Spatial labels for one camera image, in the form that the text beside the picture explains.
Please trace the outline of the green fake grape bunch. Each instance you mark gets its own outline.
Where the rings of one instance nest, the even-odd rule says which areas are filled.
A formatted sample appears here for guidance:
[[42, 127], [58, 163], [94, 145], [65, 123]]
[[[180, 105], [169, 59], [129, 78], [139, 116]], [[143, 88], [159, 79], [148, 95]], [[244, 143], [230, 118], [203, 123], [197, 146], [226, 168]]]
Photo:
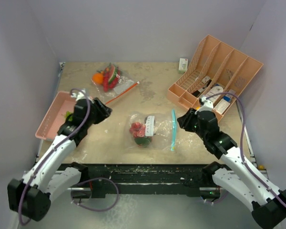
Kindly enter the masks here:
[[65, 118], [66, 121], [72, 121], [72, 115], [73, 113], [67, 111], [65, 114], [63, 114], [62, 116]]

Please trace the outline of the zip bag with orange watermelon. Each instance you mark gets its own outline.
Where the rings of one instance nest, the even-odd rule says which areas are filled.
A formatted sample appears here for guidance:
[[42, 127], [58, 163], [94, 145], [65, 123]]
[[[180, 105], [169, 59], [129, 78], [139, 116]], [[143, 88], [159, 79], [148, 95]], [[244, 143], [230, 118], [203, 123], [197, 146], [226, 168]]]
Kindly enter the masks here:
[[118, 64], [112, 62], [97, 69], [92, 74], [91, 81], [104, 104], [116, 100], [140, 84], [139, 81], [134, 81]]

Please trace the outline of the zip bag with fake fruit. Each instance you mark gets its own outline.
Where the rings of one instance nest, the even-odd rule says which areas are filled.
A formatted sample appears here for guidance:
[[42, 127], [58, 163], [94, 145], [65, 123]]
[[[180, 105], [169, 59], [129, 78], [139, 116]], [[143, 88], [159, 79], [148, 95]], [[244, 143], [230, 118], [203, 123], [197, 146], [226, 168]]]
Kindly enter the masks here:
[[[145, 137], [133, 138], [129, 129], [131, 124], [135, 122], [146, 125]], [[176, 139], [177, 118], [174, 109], [166, 113], [143, 114], [133, 112], [126, 120], [123, 142], [128, 149], [144, 148], [175, 151]]]

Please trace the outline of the pink plastic basket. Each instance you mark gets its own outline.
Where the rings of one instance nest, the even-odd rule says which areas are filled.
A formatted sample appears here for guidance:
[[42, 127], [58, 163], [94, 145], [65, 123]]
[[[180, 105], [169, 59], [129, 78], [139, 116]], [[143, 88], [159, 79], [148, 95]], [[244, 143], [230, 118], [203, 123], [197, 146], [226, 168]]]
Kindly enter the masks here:
[[66, 115], [74, 110], [76, 99], [69, 92], [59, 91], [44, 116], [35, 136], [41, 140], [53, 141]]

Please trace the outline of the red fake strawberry bunch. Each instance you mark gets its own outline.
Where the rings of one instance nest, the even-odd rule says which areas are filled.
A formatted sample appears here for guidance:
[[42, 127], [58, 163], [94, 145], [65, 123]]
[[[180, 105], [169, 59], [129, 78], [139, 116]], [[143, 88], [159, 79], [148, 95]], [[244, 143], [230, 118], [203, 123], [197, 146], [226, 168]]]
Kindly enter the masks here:
[[145, 130], [146, 130], [145, 124], [135, 122], [131, 124], [129, 132], [132, 134], [133, 138], [138, 138], [138, 137], [145, 137]]

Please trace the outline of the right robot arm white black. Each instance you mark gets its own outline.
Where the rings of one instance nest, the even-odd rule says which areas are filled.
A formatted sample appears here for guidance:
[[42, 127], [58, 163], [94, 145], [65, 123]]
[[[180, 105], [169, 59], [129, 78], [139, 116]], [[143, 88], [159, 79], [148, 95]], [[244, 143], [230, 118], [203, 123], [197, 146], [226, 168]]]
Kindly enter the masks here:
[[196, 133], [207, 151], [222, 160], [231, 171], [217, 162], [204, 168], [203, 183], [221, 186], [241, 201], [263, 229], [273, 229], [286, 218], [286, 189], [282, 190], [263, 175], [244, 155], [237, 143], [218, 126], [212, 111], [190, 108], [177, 118], [181, 129]]

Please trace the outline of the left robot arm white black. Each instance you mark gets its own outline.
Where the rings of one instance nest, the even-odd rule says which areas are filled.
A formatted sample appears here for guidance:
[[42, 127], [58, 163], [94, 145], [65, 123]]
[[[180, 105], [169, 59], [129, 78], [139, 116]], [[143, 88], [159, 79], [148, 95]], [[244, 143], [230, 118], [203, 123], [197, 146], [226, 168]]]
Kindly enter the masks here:
[[108, 118], [112, 109], [98, 98], [77, 99], [73, 113], [60, 126], [57, 135], [43, 157], [21, 179], [7, 185], [10, 210], [18, 214], [19, 223], [26, 226], [31, 220], [40, 221], [52, 202], [67, 188], [83, 187], [92, 182], [86, 166], [69, 165], [60, 175], [55, 172], [63, 160], [87, 136], [92, 125]]

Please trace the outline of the white medicine box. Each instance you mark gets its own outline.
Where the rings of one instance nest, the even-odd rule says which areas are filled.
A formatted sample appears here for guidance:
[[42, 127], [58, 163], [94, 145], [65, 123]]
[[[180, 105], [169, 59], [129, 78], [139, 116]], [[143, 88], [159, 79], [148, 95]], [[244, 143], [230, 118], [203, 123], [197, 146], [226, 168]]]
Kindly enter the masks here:
[[229, 106], [230, 106], [230, 103], [226, 101], [224, 98], [222, 98], [218, 102], [218, 104], [214, 107], [214, 110], [222, 115]]

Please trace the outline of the orange desk organizer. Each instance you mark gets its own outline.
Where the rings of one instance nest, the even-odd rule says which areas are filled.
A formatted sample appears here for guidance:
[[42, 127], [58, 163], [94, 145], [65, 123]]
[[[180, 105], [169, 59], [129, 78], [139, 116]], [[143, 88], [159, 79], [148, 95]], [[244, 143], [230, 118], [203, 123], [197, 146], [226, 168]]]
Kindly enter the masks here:
[[262, 67], [260, 61], [207, 35], [199, 42], [187, 71], [169, 87], [167, 99], [185, 110], [198, 109], [200, 97], [214, 94], [214, 107], [222, 98], [230, 103], [223, 114], [214, 111], [221, 120], [236, 99], [220, 93], [240, 95]]

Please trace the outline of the small white green box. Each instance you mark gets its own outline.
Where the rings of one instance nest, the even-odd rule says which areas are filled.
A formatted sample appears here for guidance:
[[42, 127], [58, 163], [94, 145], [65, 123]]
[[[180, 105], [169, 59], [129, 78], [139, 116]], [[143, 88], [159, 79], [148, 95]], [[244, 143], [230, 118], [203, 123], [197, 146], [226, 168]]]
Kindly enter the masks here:
[[188, 59], [187, 58], [180, 58], [179, 59], [179, 67], [178, 72], [179, 73], [185, 73], [188, 69]]

